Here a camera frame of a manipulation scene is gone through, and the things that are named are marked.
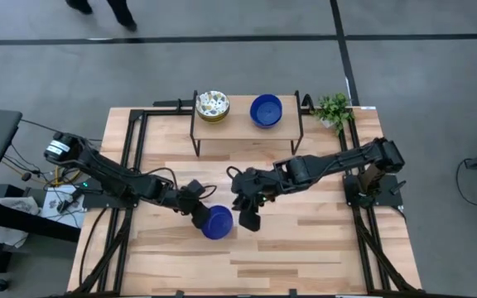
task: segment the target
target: wooden plank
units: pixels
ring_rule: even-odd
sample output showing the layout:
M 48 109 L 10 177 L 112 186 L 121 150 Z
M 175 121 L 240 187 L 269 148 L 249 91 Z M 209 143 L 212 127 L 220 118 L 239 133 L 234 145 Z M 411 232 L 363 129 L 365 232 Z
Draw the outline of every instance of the wooden plank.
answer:
M 112 108 L 108 117 L 101 150 L 115 161 L 120 160 L 128 114 L 129 108 Z M 382 136 L 376 111 L 355 109 L 355 117 L 362 143 Z M 217 185 L 214 195 L 205 199 L 209 206 L 230 206 L 234 199 L 229 191 L 231 180 L 225 174 L 227 166 L 271 169 L 274 161 L 291 155 L 288 142 L 221 140 L 202 142 L 197 158 L 189 138 L 190 117 L 151 117 L 148 125 L 142 171 L 168 166 L 181 185 L 192 179 Z M 303 127 L 305 136 L 298 154 L 325 155 L 340 150 L 335 134 L 313 117 L 303 117 Z M 165 171 L 158 174 L 170 177 Z M 404 221 L 391 209 L 376 208 L 376 213 L 384 251 L 408 282 L 420 286 Z M 68 290 L 78 286 L 82 250 L 97 214 L 85 215 Z M 289 288 L 311 295 L 365 293 L 341 174 L 325 177 L 307 192 L 279 197 L 275 204 L 261 208 L 260 214 L 262 227 L 257 233 L 240 227 L 234 212 L 232 233 L 212 241 L 192 226 L 190 217 L 141 203 L 134 212 L 122 294 L 173 295 L 182 290 L 188 295 L 284 295 Z M 84 276 L 102 256 L 108 221 L 109 211 L 92 237 Z M 372 267 L 378 286 L 377 268 Z M 112 288 L 113 272 L 108 273 L 107 289 Z

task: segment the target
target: bowl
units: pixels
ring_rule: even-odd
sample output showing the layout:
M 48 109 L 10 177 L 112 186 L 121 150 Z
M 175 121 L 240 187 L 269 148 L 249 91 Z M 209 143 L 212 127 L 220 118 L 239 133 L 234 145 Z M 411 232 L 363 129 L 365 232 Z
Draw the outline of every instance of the bowl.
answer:
M 231 232 L 233 227 L 233 215 L 231 211 L 222 205 L 209 208 L 210 218 L 202 227 L 202 233 L 209 239 L 218 240 Z
M 220 91 L 209 91 L 196 97 L 196 112 L 209 123 L 216 123 L 229 113 L 229 99 Z
M 272 94 L 261 95 L 253 101 L 249 116 L 260 128 L 274 127 L 282 117 L 281 100 Z

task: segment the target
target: black shoe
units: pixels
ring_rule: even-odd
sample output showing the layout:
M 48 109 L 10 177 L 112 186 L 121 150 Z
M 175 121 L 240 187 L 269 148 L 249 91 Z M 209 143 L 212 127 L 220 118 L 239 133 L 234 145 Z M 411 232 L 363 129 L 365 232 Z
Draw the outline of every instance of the black shoe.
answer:
M 128 25 L 123 25 L 126 30 L 130 31 L 130 32 L 135 32 L 137 31 L 137 23 L 136 22 L 133 22 L 132 24 L 128 24 Z
M 65 0 L 65 2 L 69 7 L 82 12 L 84 15 L 90 15 L 93 13 L 93 9 L 91 9 L 91 6 L 87 1 L 76 2 L 75 0 Z

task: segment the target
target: gray concrete floor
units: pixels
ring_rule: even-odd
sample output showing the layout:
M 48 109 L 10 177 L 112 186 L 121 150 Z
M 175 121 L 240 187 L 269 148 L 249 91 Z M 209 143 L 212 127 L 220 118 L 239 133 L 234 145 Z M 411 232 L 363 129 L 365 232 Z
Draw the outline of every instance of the gray concrete floor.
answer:
M 477 1 L 339 2 L 346 34 L 477 33 Z M 85 17 L 63 0 L 0 0 L 0 40 L 335 33 L 326 0 L 128 0 L 136 34 L 118 26 L 104 1 L 90 3 L 95 14 Z M 219 15 L 201 17 L 212 12 Z M 402 193 L 424 288 L 477 296 L 477 208 L 459 197 L 454 181 L 460 160 L 477 155 L 477 41 L 352 41 L 348 47 L 361 104 L 378 106 L 385 135 L 407 162 Z M 193 89 L 299 89 L 316 98 L 344 92 L 345 76 L 336 41 L 0 46 L 0 108 L 86 137 L 102 136 L 111 107 L 151 106 Z M 50 138 L 23 123 L 14 143 L 50 169 L 41 155 Z M 460 182 L 477 201 L 477 171 L 464 171 Z M 23 185 L 4 166 L 0 183 Z M 65 290 L 75 245 L 42 237 L 30 245 L 47 253 L 15 256 L 11 272 L 2 275 L 13 288 L 0 297 Z

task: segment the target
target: wooden tabletop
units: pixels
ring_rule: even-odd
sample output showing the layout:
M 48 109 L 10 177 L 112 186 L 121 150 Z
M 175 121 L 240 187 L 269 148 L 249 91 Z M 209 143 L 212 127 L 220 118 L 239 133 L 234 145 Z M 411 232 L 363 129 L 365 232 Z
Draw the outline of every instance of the wooden tabletop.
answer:
M 128 125 L 129 108 L 112 108 L 101 152 L 120 161 Z M 354 109 L 362 144 L 381 137 L 376 110 Z M 231 206 L 228 166 L 271 169 L 275 160 L 288 158 L 285 141 L 205 141 L 196 157 L 189 138 L 189 116 L 149 118 L 142 171 L 168 166 L 178 183 L 197 179 L 218 189 L 207 205 Z M 340 150 L 338 138 L 313 117 L 303 116 L 305 136 L 298 155 L 326 155 Z M 132 155 L 137 140 L 134 130 Z M 347 133 L 348 145 L 351 144 Z M 388 207 L 375 208 L 383 250 L 393 265 L 413 286 L 419 287 L 412 246 L 402 217 Z M 85 215 L 68 290 L 78 286 L 80 260 L 98 210 Z M 363 294 L 362 265 L 350 208 L 340 175 L 326 176 L 308 191 L 285 195 L 261 208 L 261 230 L 254 233 L 235 224 L 222 240 L 206 239 L 190 217 L 169 209 L 141 203 L 134 212 L 122 295 L 286 294 L 295 288 L 301 294 Z M 99 221 L 84 262 L 84 276 L 93 269 L 104 250 L 110 212 Z M 238 214 L 234 213 L 235 223 Z M 369 251 L 375 287 L 379 287 L 375 257 Z M 107 289 L 113 288 L 110 264 Z
M 229 95 L 229 114 L 219 123 L 208 123 L 195 115 L 193 136 L 196 140 L 297 140 L 299 117 L 295 95 L 277 95 L 282 116 L 275 127 L 262 129 L 253 123 L 249 108 L 257 95 Z

